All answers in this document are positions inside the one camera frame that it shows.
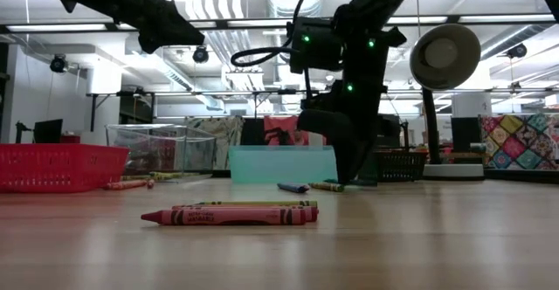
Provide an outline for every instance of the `metal frame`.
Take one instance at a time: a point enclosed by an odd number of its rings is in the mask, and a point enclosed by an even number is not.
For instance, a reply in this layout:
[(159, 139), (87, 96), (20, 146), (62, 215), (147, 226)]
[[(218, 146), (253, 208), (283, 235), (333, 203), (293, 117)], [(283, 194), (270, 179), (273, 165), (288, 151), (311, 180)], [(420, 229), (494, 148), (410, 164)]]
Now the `metal frame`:
[[(519, 17), (516, 20), (499, 19), (498, 17)], [(418, 16), (394, 16), (393, 19), (397, 22), (398, 19), (403, 18), (417, 18)], [(386, 24), (387, 27), (436, 27), (442, 24), (463, 24), (463, 25), (522, 25), (522, 24), (556, 24), (553, 15), (550, 13), (525, 13), (525, 14), (461, 14), (461, 15), (430, 15), (419, 16), (423, 21), (418, 20), (418, 23), (409, 22), (403, 24)], [(429, 18), (444, 17), (445, 20), (432, 21)], [(467, 20), (468, 17), (476, 17), (477, 21)], [(48, 24), (28, 24), (11, 23), (0, 24), (0, 35), (7, 34), (53, 34), (53, 33), (98, 33), (98, 32), (138, 32), (134, 27), (120, 27), (107, 20), (90, 21), (90, 22), (66, 22), (66, 23), (48, 23)], [(190, 20), (189, 22), (198, 28), (200, 31), (229, 31), (229, 30), (266, 30), (266, 29), (285, 29), (286, 21), (289, 18), (243, 18), (243, 19), (210, 19), (210, 20)], [(64, 25), (82, 25), (82, 24), (102, 24), (105, 26), (104, 30), (90, 30), (90, 31), (68, 31), (56, 30), (51, 31), (11, 31), (11, 26), (53, 26), (60, 27)]]
[[(157, 119), (157, 98), (158, 97), (189, 97), (189, 96), (196, 96), (196, 95), (211, 95), (211, 96), (253, 96), (255, 101), (255, 108), (254, 108), (254, 118), (258, 117), (258, 97), (261, 94), (277, 94), (277, 95), (288, 95), (288, 94), (300, 94), (300, 93), (307, 93), (306, 90), (297, 90), (291, 92), (282, 92), (277, 90), (262, 90), (262, 91), (246, 91), (246, 92), (214, 92), (214, 91), (207, 91), (207, 92), (150, 92), (146, 93), (146, 95), (151, 96), (152, 99), (152, 119)], [(318, 91), (313, 90), (311, 94), (317, 93), (326, 93), (326, 91)], [(435, 93), (559, 93), (559, 88), (492, 88), (492, 89), (452, 89), (446, 90), (443, 92), (435, 92)], [(396, 90), (389, 90), (388, 94), (422, 94), (425, 95), (425, 91), (422, 89), (396, 89)], [(94, 123), (95, 123), (95, 110), (100, 107), (100, 105), (108, 99), (108, 97), (114, 96), (119, 97), (118, 93), (88, 93), (86, 94), (87, 97), (92, 97), (92, 113), (91, 113), (91, 131), (93, 132)], [(103, 97), (103, 100), (98, 104), (97, 98)]]

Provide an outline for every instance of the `crayon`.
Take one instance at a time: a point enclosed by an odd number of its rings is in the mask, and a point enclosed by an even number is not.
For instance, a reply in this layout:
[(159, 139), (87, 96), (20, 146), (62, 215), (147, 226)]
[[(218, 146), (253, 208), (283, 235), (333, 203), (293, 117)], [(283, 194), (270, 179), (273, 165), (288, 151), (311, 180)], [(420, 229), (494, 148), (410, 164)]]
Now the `crayon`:
[(149, 175), (157, 181), (165, 181), (174, 178), (182, 178), (184, 176), (184, 173), (183, 172), (173, 172), (173, 173), (149, 172)]
[(151, 176), (121, 176), (121, 181), (149, 180)]
[(135, 180), (135, 181), (120, 181), (115, 183), (108, 183), (103, 187), (103, 190), (128, 190), (137, 187), (142, 187), (148, 185), (147, 180)]
[(199, 208), (157, 211), (141, 215), (142, 220), (163, 225), (301, 225), (304, 210), (291, 208)]
[(313, 206), (271, 206), (271, 205), (179, 205), (171, 207), (171, 210), (181, 210), (181, 209), (188, 209), (192, 207), (198, 207), (202, 209), (227, 209), (227, 208), (291, 208), (291, 209), (299, 209), (305, 211), (305, 216), (307, 222), (315, 222), (318, 219), (318, 208)]
[(336, 183), (317, 182), (309, 183), (308, 185), (317, 190), (330, 190), (334, 192), (343, 192), (345, 190), (345, 186)]
[(257, 202), (257, 201), (247, 201), (247, 202), (200, 202), (198, 204), (243, 204), (243, 205), (284, 205), (284, 206), (290, 206), (290, 205), (299, 205), (299, 206), (313, 206), (313, 207), (317, 207), (318, 208), (318, 202), (317, 201), (285, 201), (285, 202), (267, 202), (267, 201), (263, 201), (263, 202)]
[(282, 190), (289, 190), (293, 193), (305, 193), (311, 188), (306, 184), (294, 184), (294, 183), (278, 183), (278, 187)]

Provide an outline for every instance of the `red crayon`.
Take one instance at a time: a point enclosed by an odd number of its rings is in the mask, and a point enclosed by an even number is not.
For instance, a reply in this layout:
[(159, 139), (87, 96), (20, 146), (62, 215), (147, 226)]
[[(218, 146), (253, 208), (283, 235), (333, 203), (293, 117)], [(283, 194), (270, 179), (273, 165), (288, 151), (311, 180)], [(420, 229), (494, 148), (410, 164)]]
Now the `red crayon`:
[(249, 209), (255, 209), (255, 208), (264, 208), (264, 209), (269, 209), (269, 208), (291, 208), (291, 209), (298, 209), (298, 210), (304, 210), (305, 211), (305, 218), (307, 220), (307, 222), (315, 222), (316, 219), (318, 218), (318, 208), (313, 207), (313, 206), (273, 206), (273, 205), (179, 205), (179, 206), (173, 206), (171, 207), (171, 209), (174, 210), (181, 210), (181, 209), (188, 209), (188, 208), (192, 208), (192, 207), (197, 207), (197, 208), (202, 208), (202, 209), (229, 209), (229, 208), (249, 208)]
[(148, 180), (120, 181), (105, 185), (103, 190), (128, 190), (146, 185), (148, 185)]
[(158, 211), (141, 215), (164, 225), (300, 225), (307, 222), (304, 210), (291, 208), (199, 208)]

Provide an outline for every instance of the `security camera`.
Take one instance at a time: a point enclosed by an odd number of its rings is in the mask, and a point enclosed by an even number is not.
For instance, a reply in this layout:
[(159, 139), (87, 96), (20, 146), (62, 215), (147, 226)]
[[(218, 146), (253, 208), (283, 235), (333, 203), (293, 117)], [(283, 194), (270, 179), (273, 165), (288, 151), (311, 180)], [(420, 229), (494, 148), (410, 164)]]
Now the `security camera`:
[(521, 59), (524, 58), (527, 53), (528, 53), (528, 48), (524, 44), (519, 44), (514, 48), (508, 50), (506, 54), (511, 59), (513, 58)]
[(203, 64), (207, 62), (209, 58), (210, 55), (208, 54), (206, 47), (203, 45), (198, 46), (194, 51), (194, 54), (192, 55), (192, 59), (194, 59), (194, 61), (198, 64)]
[(68, 61), (66, 61), (66, 55), (56, 54), (54, 59), (51, 61), (51, 71), (55, 73), (66, 73), (68, 72)]

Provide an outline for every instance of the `patchwork fabric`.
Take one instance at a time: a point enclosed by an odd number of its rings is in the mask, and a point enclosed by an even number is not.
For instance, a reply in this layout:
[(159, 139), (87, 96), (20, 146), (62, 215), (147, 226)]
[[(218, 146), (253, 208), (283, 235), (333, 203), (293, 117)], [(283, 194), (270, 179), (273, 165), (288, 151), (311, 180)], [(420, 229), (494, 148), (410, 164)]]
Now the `patchwork fabric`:
[(504, 116), (500, 122), (500, 126), (505, 128), (505, 130), (507, 130), (510, 134), (516, 133), (522, 125), (524, 125), (524, 123), (522, 123), (522, 121), (520, 121), (516, 116)]
[(521, 141), (525, 146), (531, 145), (538, 137), (538, 132), (531, 126), (527, 125), (520, 128), (516, 132), (516, 138)]
[(483, 137), (483, 139), (486, 139), (489, 134), (491, 134), (491, 132), (493, 132), (493, 130), (495, 128), (497, 128), (499, 126), (499, 122), (500, 122), (500, 117), (494, 118), (494, 117), (482, 117), (480, 119), (481, 123), (481, 134)]
[(527, 123), (532, 128), (535, 128), (538, 132), (543, 132), (546, 128), (548, 128), (548, 120), (544, 114), (531, 115), (528, 118)]
[(486, 138), (486, 152), (489, 155), (495, 155), (495, 153), (499, 150), (499, 145), (493, 141), (491, 137)]
[(507, 141), (503, 143), (502, 149), (507, 155), (510, 155), (511, 158), (518, 158), (526, 150), (526, 147), (514, 138), (514, 136), (510, 136)]
[(507, 141), (509, 133), (504, 128), (497, 127), (490, 135), (497, 144), (502, 145)]
[(542, 158), (536, 155), (532, 150), (526, 150), (516, 161), (524, 169), (535, 169), (542, 161)]
[(496, 169), (557, 169), (559, 121), (545, 114), (480, 117), (488, 166)]
[(493, 161), (495, 163), (494, 167), (497, 169), (506, 169), (512, 162), (510, 156), (505, 154), (502, 150), (499, 150), (499, 152), (495, 154)]

